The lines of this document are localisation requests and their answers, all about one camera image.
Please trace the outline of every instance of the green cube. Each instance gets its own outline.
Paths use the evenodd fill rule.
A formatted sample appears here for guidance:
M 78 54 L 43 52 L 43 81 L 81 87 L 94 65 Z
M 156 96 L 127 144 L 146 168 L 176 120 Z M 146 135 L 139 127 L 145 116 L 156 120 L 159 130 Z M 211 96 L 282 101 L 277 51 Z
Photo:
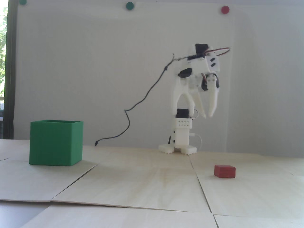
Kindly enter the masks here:
M 72 166 L 82 160 L 83 121 L 31 122 L 30 165 Z

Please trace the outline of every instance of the white cable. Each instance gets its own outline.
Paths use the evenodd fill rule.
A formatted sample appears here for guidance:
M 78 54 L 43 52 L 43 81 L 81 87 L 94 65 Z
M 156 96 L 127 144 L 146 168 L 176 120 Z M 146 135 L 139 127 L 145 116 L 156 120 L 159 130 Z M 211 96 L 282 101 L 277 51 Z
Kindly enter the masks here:
M 203 144 L 203 140 L 202 140 L 201 136 L 198 135 L 198 134 L 195 134 L 195 133 L 189 133 L 189 136 L 197 136 L 197 137 L 199 137 L 199 139 L 201 140 L 201 144 L 200 144 L 198 150 L 200 151 L 200 150 L 201 150 L 201 147 L 202 147 L 202 144 Z
M 201 140 L 201 144 L 200 144 L 200 146 L 199 146 L 199 151 L 200 151 L 200 150 L 201 150 L 201 147 L 202 147 L 202 144 L 203 144 L 203 140 L 202 140 L 202 138 L 201 138 L 200 135 L 195 134 L 195 136 L 199 137 L 199 139 Z

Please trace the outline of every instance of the plywood panel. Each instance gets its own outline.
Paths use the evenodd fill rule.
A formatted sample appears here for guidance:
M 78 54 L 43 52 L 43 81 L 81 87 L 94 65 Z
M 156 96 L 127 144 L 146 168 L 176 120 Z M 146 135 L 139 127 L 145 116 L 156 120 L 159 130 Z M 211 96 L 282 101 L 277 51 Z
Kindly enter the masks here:
M 182 168 L 192 169 L 189 156 L 180 152 L 165 154 L 157 149 L 102 147 L 100 150 L 108 151 L 108 155 L 100 164 L 120 167 L 146 167 L 146 168 Z
M 267 219 L 215 215 L 219 228 L 303 228 L 303 219 Z
M 237 175 L 290 175 L 290 172 L 275 165 L 271 159 L 259 154 L 198 152 L 189 157 L 194 170 L 203 171 L 205 175 L 214 173 L 214 165 L 232 165 L 236 167 Z
M 197 172 L 212 213 L 262 218 L 303 218 L 304 177 L 292 175 L 218 178 Z
M 95 165 L 88 161 L 73 166 L 0 161 L 0 200 L 50 201 Z
M 196 174 L 189 169 L 98 165 L 53 201 L 110 206 L 209 211 Z
M 0 139 L 0 160 L 8 159 L 12 156 L 27 157 L 29 154 L 29 140 L 5 140 Z
M 29 141 L 15 148 L 14 140 L 6 148 L 5 157 L 9 161 L 29 161 Z M 82 159 L 94 163 L 117 165 L 121 167 L 147 167 L 147 168 L 186 168 L 192 169 L 187 155 L 175 152 L 164 154 L 157 149 L 127 148 L 127 147 L 95 147 L 83 146 Z
M 20 228 L 50 206 L 48 203 L 0 201 L 0 227 Z
M 50 206 L 22 228 L 216 228 L 211 213 L 99 206 Z

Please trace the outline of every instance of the red block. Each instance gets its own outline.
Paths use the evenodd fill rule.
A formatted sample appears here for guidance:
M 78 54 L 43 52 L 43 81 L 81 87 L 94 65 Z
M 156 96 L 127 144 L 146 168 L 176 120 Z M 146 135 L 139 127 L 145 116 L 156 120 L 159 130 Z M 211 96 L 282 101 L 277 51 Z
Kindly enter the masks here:
M 214 175 L 217 177 L 235 178 L 235 167 L 231 165 L 215 165 Z

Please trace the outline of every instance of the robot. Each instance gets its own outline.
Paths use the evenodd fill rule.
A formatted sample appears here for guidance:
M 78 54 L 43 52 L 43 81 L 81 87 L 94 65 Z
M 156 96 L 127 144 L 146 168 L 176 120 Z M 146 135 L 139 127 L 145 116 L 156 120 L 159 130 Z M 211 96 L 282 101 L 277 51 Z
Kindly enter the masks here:
M 198 114 L 206 118 L 206 114 L 200 98 L 200 92 L 210 93 L 208 116 L 212 117 L 217 106 L 219 92 L 219 59 L 216 52 L 230 48 L 212 50 L 207 44 L 197 43 L 192 47 L 192 55 L 188 56 L 184 63 L 183 70 L 175 75 L 175 84 L 171 99 L 172 128 L 168 144 L 160 145 L 159 150 L 163 153 L 173 153 L 180 149 L 183 154 L 196 153 L 196 147 L 189 145 L 190 129 L 192 121 Z M 188 103 L 188 109 L 177 107 L 180 96 L 184 96 Z

